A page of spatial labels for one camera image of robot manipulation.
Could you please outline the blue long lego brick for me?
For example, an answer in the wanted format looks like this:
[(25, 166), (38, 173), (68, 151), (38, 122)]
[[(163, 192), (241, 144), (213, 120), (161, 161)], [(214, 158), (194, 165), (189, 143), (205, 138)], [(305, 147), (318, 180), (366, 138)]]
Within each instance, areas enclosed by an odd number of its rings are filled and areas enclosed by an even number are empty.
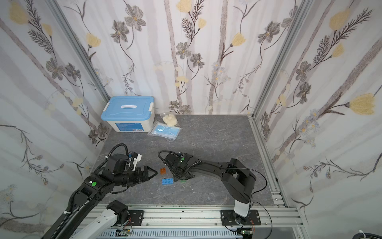
[(162, 179), (162, 185), (173, 185), (174, 179), (173, 178), (164, 178)]

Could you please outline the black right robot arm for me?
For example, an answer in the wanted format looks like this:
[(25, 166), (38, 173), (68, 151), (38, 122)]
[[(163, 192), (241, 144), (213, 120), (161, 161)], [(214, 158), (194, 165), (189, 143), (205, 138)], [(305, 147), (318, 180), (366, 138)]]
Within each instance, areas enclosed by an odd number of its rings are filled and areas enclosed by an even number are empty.
[(222, 215), (222, 224), (254, 225), (251, 216), (251, 202), (254, 194), (268, 186), (267, 178), (255, 169), (247, 168), (238, 159), (228, 162), (201, 160), (184, 152), (160, 150), (159, 159), (169, 168), (174, 181), (187, 181), (197, 175), (215, 177), (223, 183), (234, 199), (234, 210), (230, 216)]

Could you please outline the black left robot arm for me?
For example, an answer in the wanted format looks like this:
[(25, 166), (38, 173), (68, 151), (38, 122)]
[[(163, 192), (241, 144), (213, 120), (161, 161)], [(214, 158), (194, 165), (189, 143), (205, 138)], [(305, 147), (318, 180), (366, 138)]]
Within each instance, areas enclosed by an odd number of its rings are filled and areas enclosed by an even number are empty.
[(108, 194), (119, 194), (151, 180), (158, 171), (136, 167), (139, 154), (124, 143), (114, 146), (106, 159), (88, 176), (68, 200), (68, 206), (42, 236), (43, 239), (68, 239), (91, 210)]

